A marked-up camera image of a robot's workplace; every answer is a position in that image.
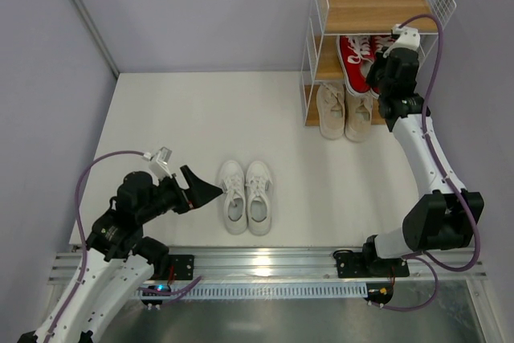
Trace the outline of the white sneaker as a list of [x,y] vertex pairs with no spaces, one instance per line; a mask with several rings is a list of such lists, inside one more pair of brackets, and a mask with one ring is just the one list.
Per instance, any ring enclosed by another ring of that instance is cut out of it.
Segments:
[[241,165],[236,161],[226,161],[218,174],[224,199],[222,218],[227,231],[240,235],[247,229],[245,175]]
[[271,172],[262,161],[253,161],[247,168],[247,220],[253,235],[264,236],[271,229]]

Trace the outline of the red canvas sneaker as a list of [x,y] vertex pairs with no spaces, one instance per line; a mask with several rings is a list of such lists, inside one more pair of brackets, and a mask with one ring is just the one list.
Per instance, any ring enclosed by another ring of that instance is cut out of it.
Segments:
[[370,87],[373,98],[377,100],[380,96],[378,82],[384,74],[386,61],[389,58],[386,52],[394,45],[395,39],[391,35],[373,35],[370,42],[373,54],[373,63],[371,64],[366,76],[366,83]]
[[354,96],[370,91],[366,76],[373,63],[368,35],[340,35],[337,40],[338,55],[345,74],[346,87]]

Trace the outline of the beige sneaker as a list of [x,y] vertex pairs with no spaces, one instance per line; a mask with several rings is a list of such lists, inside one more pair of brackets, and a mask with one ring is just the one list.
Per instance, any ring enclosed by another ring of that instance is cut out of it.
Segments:
[[345,95],[345,135],[353,142],[363,142],[370,134],[373,115],[373,97],[370,94]]
[[316,93],[321,135],[336,140],[345,131],[345,90],[340,82],[322,83]]

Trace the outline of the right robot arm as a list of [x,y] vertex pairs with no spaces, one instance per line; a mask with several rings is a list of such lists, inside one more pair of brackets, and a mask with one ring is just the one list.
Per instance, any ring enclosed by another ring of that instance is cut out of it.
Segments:
[[366,241],[372,256],[390,262],[420,254],[432,259],[433,250],[474,247],[469,263],[452,267],[471,269],[479,259],[478,221],[484,209],[479,192],[471,192],[457,178],[434,132],[426,100],[416,93],[418,53],[408,48],[382,48],[367,76],[379,91],[379,112],[402,147],[418,190],[418,202],[395,231]]

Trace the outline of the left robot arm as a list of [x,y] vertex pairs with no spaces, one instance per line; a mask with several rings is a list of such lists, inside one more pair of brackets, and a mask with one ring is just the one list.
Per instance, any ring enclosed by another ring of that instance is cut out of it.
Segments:
[[169,248],[143,235],[143,226],[173,211],[184,214],[222,195],[188,166],[183,189],[172,175],[155,184],[143,171],[124,177],[108,210],[92,226],[80,265],[54,310],[21,342],[98,342],[127,299],[171,266]]

